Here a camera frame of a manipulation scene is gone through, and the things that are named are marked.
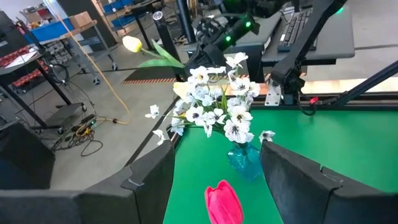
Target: caster wheel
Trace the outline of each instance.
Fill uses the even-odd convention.
[[[58,134],[63,134],[63,129],[59,128],[57,132],[58,132]]]
[[[94,85],[99,85],[101,81],[98,79],[98,77],[95,77],[93,80]]]
[[[116,63],[112,64],[112,70],[114,70],[114,71],[119,70],[118,65],[116,65]]]

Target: green table surface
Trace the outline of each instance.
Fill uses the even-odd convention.
[[[253,144],[273,130],[274,142],[340,174],[385,192],[398,191],[398,113],[252,110]],[[177,146],[175,172],[164,223],[209,223],[205,189],[225,179],[235,189],[244,223],[282,223],[264,177],[244,180],[229,165],[232,144],[222,135],[207,138],[202,129],[189,129]]]

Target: green leaf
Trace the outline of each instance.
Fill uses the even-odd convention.
[[[139,68],[145,68],[145,67],[169,67],[173,66],[173,64],[165,59],[153,59],[153,60],[148,60],[140,65],[138,65]]]
[[[166,50],[164,50],[161,46],[159,46],[158,44],[156,44],[156,41],[152,40],[152,44],[154,45],[157,53],[159,53],[161,56],[167,58],[173,67],[177,67],[177,68],[183,68],[184,65],[179,62],[177,59],[175,59],[173,56],[171,56]]]
[[[221,109],[223,109],[223,111],[225,113],[226,109],[227,109],[227,99],[226,99],[226,96],[225,96],[226,88],[224,90],[223,87],[221,87],[221,89],[223,90],[223,96],[221,97]]]

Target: concrete floor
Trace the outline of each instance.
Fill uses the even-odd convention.
[[[398,19],[398,14],[396,13],[396,9],[398,9],[397,1],[349,0],[348,4],[351,6],[352,11],[356,47],[398,44],[398,30],[393,28],[393,23]],[[143,23],[144,27],[147,27],[151,24],[151,21],[148,19]],[[154,26],[150,26],[147,29],[147,35],[153,39],[158,37]],[[142,54],[128,52],[124,47],[116,48],[113,51],[113,55],[119,68],[136,67],[149,58]],[[187,60],[186,54],[181,53],[180,56],[182,60]],[[336,65],[309,67],[306,79],[365,78],[389,65],[396,58],[398,58],[398,50],[396,48],[361,50],[356,52],[354,58],[338,60]],[[111,62],[104,59],[98,62],[98,66],[102,70],[109,70]],[[71,74],[77,71],[76,66],[70,66]],[[104,147],[91,156],[80,156],[84,146],[56,152],[52,189],[85,189],[120,170],[157,122],[157,119],[144,117],[149,112],[149,106],[157,104],[160,107],[160,112],[163,113],[172,102],[174,98],[172,83],[122,85],[121,82],[131,73],[132,71],[105,73],[116,93],[127,104],[130,118],[104,81],[102,81],[100,86],[94,86],[91,75],[75,75],[72,78],[72,81],[84,89],[92,102],[95,103],[95,109],[101,116],[117,118],[121,121],[130,120],[130,123],[121,125],[105,122],[98,126],[95,129],[95,139],[102,141]],[[64,90],[72,101],[85,99],[86,105],[89,105],[84,94],[75,86],[71,85],[70,89]],[[42,118],[48,118],[55,111],[54,106],[63,103],[54,91],[46,94],[49,91],[51,91],[49,84],[43,83],[22,96],[22,98],[25,102],[31,103],[31,93],[33,92],[35,99],[40,98],[34,104],[36,112]],[[11,116],[19,110],[18,107],[10,103],[9,100],[4,100],[0,103],[0,111],[8,110]],[[16,115],[22,117],[22,114],[32,123],[32,119],[24,112]],[[81,114],[82,112],[79,111],[76,115],[80,116]],[[167,121],[162,124],[161,129],[164,130],[166,125]],[[157,141],[157,138],[152,138],[140,156],[155,148]],[[86,152],[95,150],[97,147],[98,145],[93,143]]]

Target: blue glass vase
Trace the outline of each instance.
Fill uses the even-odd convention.
[[[227,153],[231,166],[241,173],[247,180],[254,180],[262,175],[260,150],[250,143],[233,144],[232,150]]]

